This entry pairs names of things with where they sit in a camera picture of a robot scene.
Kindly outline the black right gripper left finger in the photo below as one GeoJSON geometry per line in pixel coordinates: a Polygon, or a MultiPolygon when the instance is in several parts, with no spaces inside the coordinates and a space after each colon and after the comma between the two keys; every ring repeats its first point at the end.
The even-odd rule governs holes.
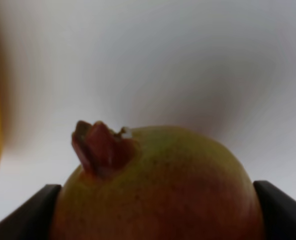
{"type": "Polygon", "coordinates": [[[62,186],[47,184],[0,221],[0,240],[47,240],[62,186]]]}

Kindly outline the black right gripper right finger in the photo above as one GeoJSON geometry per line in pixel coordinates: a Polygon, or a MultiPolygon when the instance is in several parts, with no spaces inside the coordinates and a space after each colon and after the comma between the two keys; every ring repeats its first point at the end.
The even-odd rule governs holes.
{"type": "Polygon", "coordinates": [[[268,181],[253,183],[259,197],[268,240],[296,240],[296,200],[268,181]]]}

